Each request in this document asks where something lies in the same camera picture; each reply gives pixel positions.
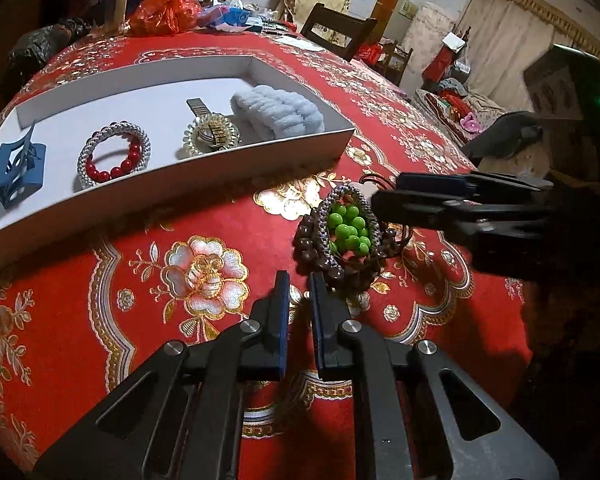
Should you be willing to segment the blue hair claw clip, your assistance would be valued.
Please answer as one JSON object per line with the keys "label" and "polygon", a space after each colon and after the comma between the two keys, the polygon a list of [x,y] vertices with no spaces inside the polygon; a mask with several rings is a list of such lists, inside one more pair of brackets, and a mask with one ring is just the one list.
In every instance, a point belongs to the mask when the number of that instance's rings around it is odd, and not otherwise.
{"label": "blue hair claw clip", "polygon": [[46,145],[34,143],[35,124],[15,142],[0,146],[0,203],[4,209],[21,203],[43,186]]}

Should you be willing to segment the white shallow cardboard box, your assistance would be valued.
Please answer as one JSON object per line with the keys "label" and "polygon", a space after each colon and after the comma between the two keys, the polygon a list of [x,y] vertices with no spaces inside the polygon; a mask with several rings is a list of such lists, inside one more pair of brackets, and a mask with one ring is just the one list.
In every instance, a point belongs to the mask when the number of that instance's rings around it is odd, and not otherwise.
{"label": "white shallow cardboard box", "polygon": [[[250,125],[239,124],[238,148],[186,157],[183,138],[194,120],[187,100],[201,99],[228,115],[230,98],[258,84],[310,100],[324,116],[324,132],[261,141]],[[84,190],[76,169],[80,151],[94,132],[120,120],[148,134],[147,168]],[[0,147],[26,133],[46,147],[42,188],[10,209],[0,204],[0,268],[97,223],[200,188],[325,168],[343,154],[353,131],[311,89],[252,55],[134,64],[47,90],[16,105],[0,125]]]}

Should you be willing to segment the dark wooden chair far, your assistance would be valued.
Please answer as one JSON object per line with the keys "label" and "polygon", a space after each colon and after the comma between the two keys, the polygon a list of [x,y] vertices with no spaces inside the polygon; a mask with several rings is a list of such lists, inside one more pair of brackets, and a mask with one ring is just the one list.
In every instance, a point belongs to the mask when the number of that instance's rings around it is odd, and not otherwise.
{"label": "dark wooden chair far", "polygon": [[[350,62],[358,53],[360,47],[370,36],[377,24],[376,18],[354,18],[348,14],[326,8],[323,3],[317,3],[301,29],[301,36],[314,42],[318,46],[340,56]],[[314,32],[316,26],[325,27],[332,32],[342,35],[349,40],[345,47],[335,44]]]}

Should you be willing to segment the beige curtain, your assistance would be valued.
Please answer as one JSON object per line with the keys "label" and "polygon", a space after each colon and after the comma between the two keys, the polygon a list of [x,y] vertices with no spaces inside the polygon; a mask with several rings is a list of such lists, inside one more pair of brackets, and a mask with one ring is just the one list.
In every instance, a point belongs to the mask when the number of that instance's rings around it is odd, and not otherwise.
{"label": "beige curtain", "polygon": [[469,89],[501,106],[531,107],[522,72],[552,44],[600,59],[594,0],[469,0],[457,24],[469,30]]}

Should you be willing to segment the black plastic bag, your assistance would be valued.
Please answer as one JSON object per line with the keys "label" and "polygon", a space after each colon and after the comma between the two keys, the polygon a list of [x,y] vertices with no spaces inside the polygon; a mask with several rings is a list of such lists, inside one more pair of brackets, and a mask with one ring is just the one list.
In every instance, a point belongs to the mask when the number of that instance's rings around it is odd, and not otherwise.
{"label": "black plastic bag", "polygon": [[10,50],[5,76],[23,84],[66,47],[87,36],[92,26],[82,18],[66,18],[21,36]]}

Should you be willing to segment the red floral tablecloth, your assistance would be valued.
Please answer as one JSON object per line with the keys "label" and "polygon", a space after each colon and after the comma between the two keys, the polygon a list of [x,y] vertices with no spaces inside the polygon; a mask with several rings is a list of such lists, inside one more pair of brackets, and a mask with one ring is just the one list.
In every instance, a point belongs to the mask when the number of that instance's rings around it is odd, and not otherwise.
{"label": "red floral tablecloth", "polygon": [[[85,39],[26,84],[0,126],[15,103],[87,75],[222,54],[268,62],[335,105],[355,126],[346,151],[336,166],[304,179],[236,185],[212,194],[206,209],[202,197],[183,197],[0,271],[0,444],[21,469],[30,470],[159,344],[218,336],[284,269],[291,276],[287,374],[248,390],[239,478],[353,479],[352,389],[314,372],[309,293],[291,241],[302,214],[363,174],[394,180],[401,171],[469,170],[438,127],[361,63],[253,34],[202,32]],[[521,284],[474,273],[467,258],[442,234],[415,230],[350,312],[404,344],[440,344],[506,407],[530,360]],[[189,270],[217,281],[210,299],[193,280],[185,283]]]}

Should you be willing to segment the red plastic bag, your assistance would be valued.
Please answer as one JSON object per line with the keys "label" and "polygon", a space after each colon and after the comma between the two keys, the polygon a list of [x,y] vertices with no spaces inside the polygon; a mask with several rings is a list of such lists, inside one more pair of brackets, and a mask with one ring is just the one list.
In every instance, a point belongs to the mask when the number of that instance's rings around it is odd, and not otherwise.
{"label": "red plastic bag", "polygon": [[174,36],[197,25],[202,7],[196,0],[144,0],[129,19],[132,36]]}

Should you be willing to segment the glass jar with lid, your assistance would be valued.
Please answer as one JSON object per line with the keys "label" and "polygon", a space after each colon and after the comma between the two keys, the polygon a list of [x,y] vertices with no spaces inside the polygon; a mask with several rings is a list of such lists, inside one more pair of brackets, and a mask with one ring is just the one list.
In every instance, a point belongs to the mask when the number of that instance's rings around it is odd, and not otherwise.
{"label": "glass jar with lid", "polygon": [[106,34],[116,34],[126,17],[126,6],[128,0],[105,0],[105,23],[104,31]]}

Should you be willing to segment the light blue fluffy scrunchie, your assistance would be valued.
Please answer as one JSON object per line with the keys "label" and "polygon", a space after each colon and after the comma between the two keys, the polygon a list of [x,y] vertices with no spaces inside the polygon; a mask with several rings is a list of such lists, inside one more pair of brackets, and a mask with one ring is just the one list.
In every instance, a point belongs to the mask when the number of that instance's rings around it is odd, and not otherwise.
{"label": "light blue fluffy scrunchie", "polygon": [[230,98],[234,117],[249,124],[260,141],[294,138],[325,131],[324,115],[297,92],[260,84]]}

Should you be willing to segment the blue tissue packet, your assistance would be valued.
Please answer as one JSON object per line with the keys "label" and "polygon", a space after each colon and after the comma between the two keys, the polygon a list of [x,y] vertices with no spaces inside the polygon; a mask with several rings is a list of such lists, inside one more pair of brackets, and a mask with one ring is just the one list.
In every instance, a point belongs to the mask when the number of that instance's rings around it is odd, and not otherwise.
{"label": "blue tissue packet", "polygon": [[218,4],[202,9],[198,14],[197,26],[220,32],[242,32],[249,27],[250,12],[234,6]]}

